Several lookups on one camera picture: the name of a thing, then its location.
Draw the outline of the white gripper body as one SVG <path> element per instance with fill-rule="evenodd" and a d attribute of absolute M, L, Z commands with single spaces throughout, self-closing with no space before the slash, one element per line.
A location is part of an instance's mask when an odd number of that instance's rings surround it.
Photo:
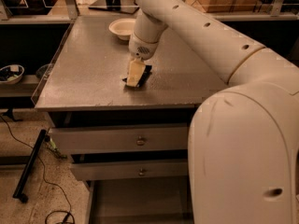
<path fill-rule="evenodd" d="M 132 34 L 129 40 L 129 51 L 135 58 L 148 60 L 154 55 L 158 45 L 158 42 L 145 42 L 139 39 L 135 34 Z"/>

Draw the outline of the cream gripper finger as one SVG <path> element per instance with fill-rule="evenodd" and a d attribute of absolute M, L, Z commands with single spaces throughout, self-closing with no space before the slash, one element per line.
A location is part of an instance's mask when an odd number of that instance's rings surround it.
<path fill-rule="evenodd" d="M 145 68 L 145 63 L 139 58 L 130 61 L 126 85 L 129 87 L 136 87 L 142 78 Z"/>

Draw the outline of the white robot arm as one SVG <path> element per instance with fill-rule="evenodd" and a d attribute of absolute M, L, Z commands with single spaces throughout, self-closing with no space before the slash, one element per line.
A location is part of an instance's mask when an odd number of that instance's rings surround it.
<path fill-rule="evenodd" d="M 151 58 L 171 28 L 228 86 L 189 129 L 194 223 L 297 224 L 298 67 L 183 0 L 136 2 L 134 57 Z"/>

